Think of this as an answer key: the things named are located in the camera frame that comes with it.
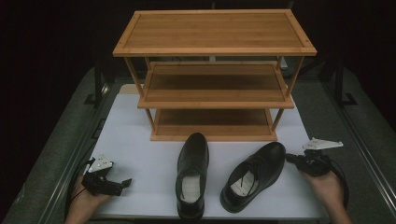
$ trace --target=black leather shoe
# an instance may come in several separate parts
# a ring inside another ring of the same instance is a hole
[[[206,139],[201,133],[193,133],[181,149],[177,161],[177,212],[182,219],[197,220],[204,214],[208,164]]]
[[[264,189],[273,185],[285,163],[285,147],[272,142],[241,162],[220,194],[221,205],[230,213],[242,211]]]

